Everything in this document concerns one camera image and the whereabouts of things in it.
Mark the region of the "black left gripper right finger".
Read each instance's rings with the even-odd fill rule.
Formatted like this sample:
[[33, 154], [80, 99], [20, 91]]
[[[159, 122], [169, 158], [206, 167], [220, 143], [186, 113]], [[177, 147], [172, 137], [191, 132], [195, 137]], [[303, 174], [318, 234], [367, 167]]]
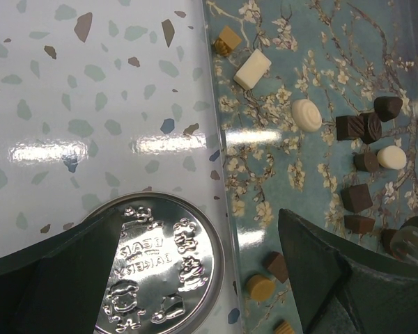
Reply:
[[365, 249], [289, 209], [279, 238], [304, 333], [418, 333], [418, 266]]

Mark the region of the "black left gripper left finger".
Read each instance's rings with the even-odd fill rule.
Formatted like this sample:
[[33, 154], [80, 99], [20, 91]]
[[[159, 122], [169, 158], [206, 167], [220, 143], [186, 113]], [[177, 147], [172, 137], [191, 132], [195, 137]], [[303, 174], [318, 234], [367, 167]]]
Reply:
[[0, 333], [92, 333], [123, 220], [117, 209], [0, 258]]

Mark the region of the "metal serving tongs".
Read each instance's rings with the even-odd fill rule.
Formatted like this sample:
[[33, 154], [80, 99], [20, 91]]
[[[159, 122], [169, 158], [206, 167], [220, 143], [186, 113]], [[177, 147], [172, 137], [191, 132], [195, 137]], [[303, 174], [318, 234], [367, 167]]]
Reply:
[[409, 218], [395, 232], [390, 249], [396, 259], [418, 265], [418, 216]]

